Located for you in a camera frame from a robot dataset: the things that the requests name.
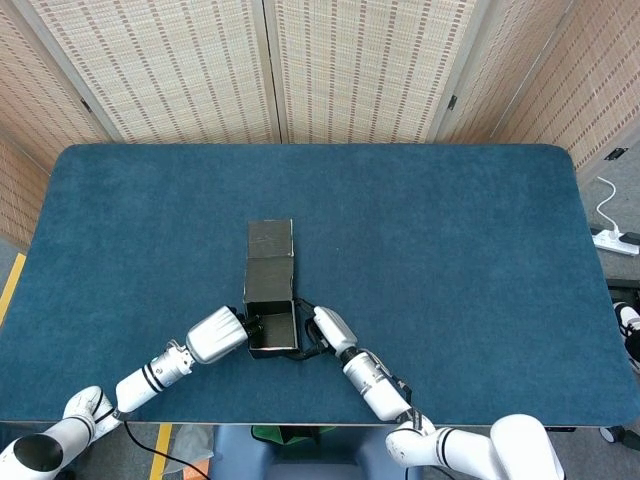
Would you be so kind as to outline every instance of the beige wall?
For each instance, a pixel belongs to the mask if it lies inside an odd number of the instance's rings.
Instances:
[[[31,243],[49,176],[0,138],[0,235],[26,249]]]
[[[0,0],[1,232],[29,244],[75,143],[544,142],[584,169],[640,123],[638,32],[637,0]]]
[[[579,1],[500,142],[566,148],[597,161],[640,116],[640,2]]]

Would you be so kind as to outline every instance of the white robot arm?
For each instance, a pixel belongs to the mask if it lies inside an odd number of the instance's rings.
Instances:
[[[69,400],[60,422],[43,433],[12,442],[0,453],[0,478],[54,479],[89,444],[191,373],[196,362],[215,362],[244,343],[256,329],[255,325],[243,324],[228,307],[220,308],[189,330],[186,346],[172,340],[162,355],[121,380],[116,386],[116,408],[101,388],[85,388]]]
[[[342,371],[376,416],[401,422],[386,439],[387,451],[404,467],[448,467],[482,480],[565,480],[542,424],[528,415],[509,415],[490,438],[453,428],[436,429],[393,386],[389,370],[336,312],[314,308],[314,321],[343,365]]]

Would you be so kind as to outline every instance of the blue table mat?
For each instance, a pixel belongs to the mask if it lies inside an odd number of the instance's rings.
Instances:
[[[547,145],[85,145],[63,152],[0,330],[0,420],[53,421],[242,307],[250,220],[294,221],[295,289],[435,423],[638,415],[569,156]],[[243,346],[135,419],[368,424],[324,355]]]

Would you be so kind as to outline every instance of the woven panel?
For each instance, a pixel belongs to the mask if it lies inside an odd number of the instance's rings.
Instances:
[[[274,3],[290,142],[426,140],[473,0]]]
[[[0,9],[0,129],[43,167],[74,143],[104,141]]]
[[[250,2],[32,0],[129,142],[271,142]]]
[[[0,235],[27,249],[49,176],[23,153],[0,140]]]
[[[492,21],[465,79],[456,88],[458,102],[447,112],[438,141],[490,141],[509,102],[562,17],[569,0],[499,0],[487,15]]]
[[[580,2],[500,136],[566,148],[576,169],[640,115],[640,3]]]

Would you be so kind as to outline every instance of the dark gray box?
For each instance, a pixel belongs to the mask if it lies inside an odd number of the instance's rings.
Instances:
[[[249,340],[254,357],[298,351],[293,301],[293,221],[249,222],[244,283],[247,318],[258,318],[262,333]]]

